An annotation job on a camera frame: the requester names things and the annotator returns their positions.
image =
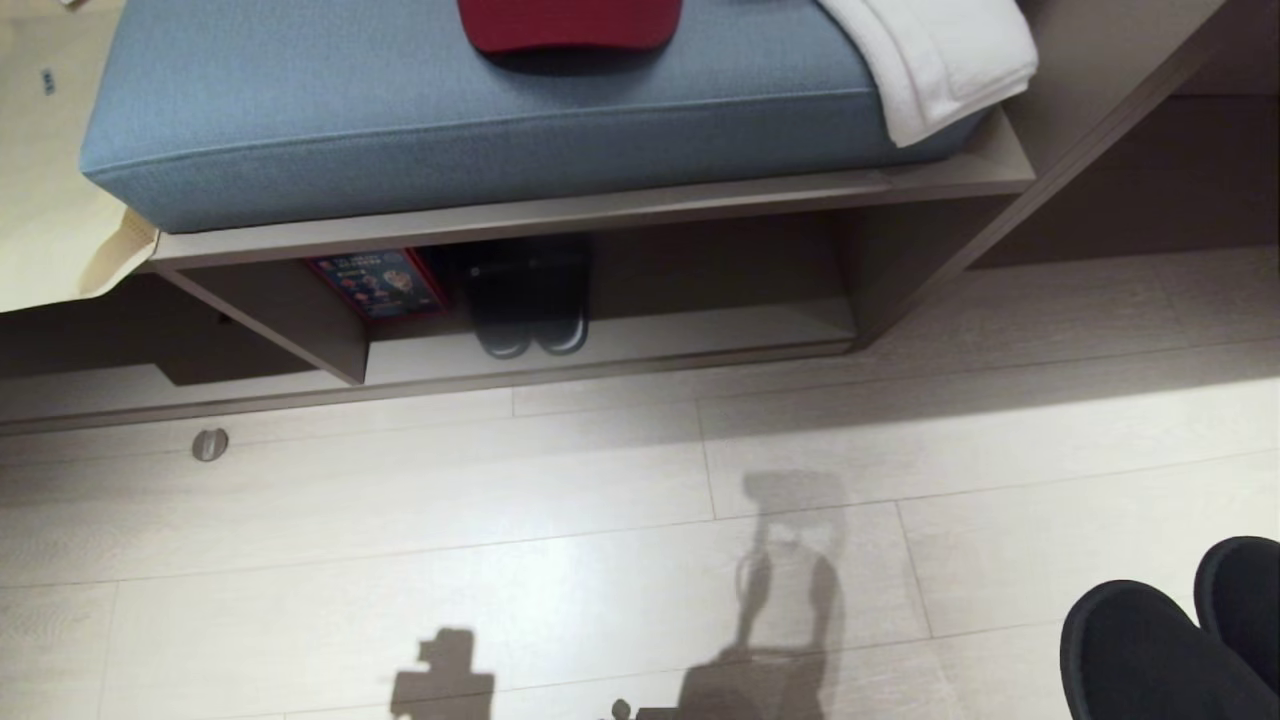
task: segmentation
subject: floor plank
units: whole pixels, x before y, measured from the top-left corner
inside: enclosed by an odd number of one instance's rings
[[[934,634],[1065,618],[1093,585],[1190,593],[1231,536],[1280,534],[1275,451],[1036,487],[905,501]]]
[[[115,585],[0,589],[0,717],[96,720]]]
[[[1149,261],[1059,263],[965,273],[854,355],[520,387],[515,401],[538,415],[1185,346]]]
[[[797,483],[774,510],[1018,486],[1276,446],[1280,342],[1179,350],[700,402],[718,516],[741,479]]]
[[[705,703],[710,697],[714,700],[705,715],[689,716],[1068,720],[1070,715],[1057,670],[1057,624],[1050,624],[852,650],[824,657],[759,657],[754,662],[700,666],[690,673],[655,673],[499,692],[492,697],[411,703],[398,710],[403,711],[403,717],[595,719],[611,717],[609,710],[618,700],[634,712],[681,707],[689,714],[698,710],[694,707],[696,698]],[[744,711],[731,702],[745,702],[750,710]],[[288,720],[387,717],[387,705],[288,715]],[[675,717],[662,716],[662,720]]]
[[[155,452],[184,452],[202,429],[224,428],[237,447],[284,439],[335,437],[511,416],[511,388],[319,405],[0,437],[0,465],[68,462]]]
[[[710,518],[692,405],[0,468],[0,582],[148,578]]]
[[[1196,345],[1280,337],[1276,245],[1155,259]]]
[[[122,583],[102,720],[379,705],[398,671],[399,698],[429,700],[457,692],[438,676],[507,691],[691,667],[736,644],[925,635],[892,505],[696,523]],[[413,674],[420,650],[438,676]]]

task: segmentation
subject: black shoe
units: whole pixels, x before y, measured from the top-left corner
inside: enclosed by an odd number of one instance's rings
[[[471,322],[484,351],[498,360],[529,350],[529,260],[516,243],[476,243],[458,256]]]
[[[539,242],[530,259],[532,334],[550,355],[571,355],[586,343],[591,252],[584,236]]]
[[[1196,614],[1280,694],[1280,543],[1242,537],[1210,548],[1196,571]]]
[[[1061,671],[1075,720],[1280,717],[1280,697],[1243,660],[1165,593],[1133,580],[1103,583],[1075,603]]]

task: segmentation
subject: black slipper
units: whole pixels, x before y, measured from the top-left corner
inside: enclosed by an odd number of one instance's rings
[[[1280,543],[1240,537],[1210,548],[1196,571],[1196,614],[1280,694]]]
[[[1103,583],[1066,618],[1062,688],[1075,720],[1276,720],[1280,697],[1165,593]]]

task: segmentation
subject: cap brim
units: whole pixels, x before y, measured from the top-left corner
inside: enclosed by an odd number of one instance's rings
[[[458,0],[481,53],[540,47],[652,50],[676,33],[681,0]]]

